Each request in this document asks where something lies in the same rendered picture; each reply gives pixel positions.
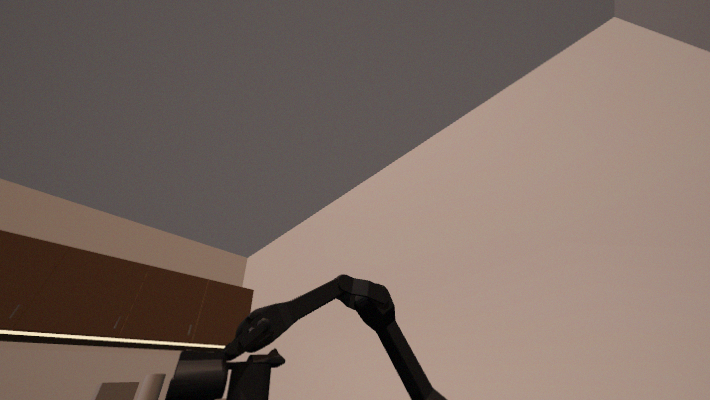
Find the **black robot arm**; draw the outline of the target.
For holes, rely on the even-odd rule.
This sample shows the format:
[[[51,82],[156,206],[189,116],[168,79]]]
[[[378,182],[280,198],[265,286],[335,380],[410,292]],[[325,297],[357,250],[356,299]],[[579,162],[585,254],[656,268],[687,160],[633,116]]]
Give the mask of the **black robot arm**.
[[[228,370],[231,374],[226,400],[268,400],[271,368],[285,363],[277,349],[268,355],[250,355],[246,362],[226,361],[268,346],[296,321],[334,299],[356,310],[377,333],[412,400],[448,400],[431,386],[400,330],[387,288],[345,274],[291,301],[252,311],[223,352],[183,351],[165,400],[220,399]]]

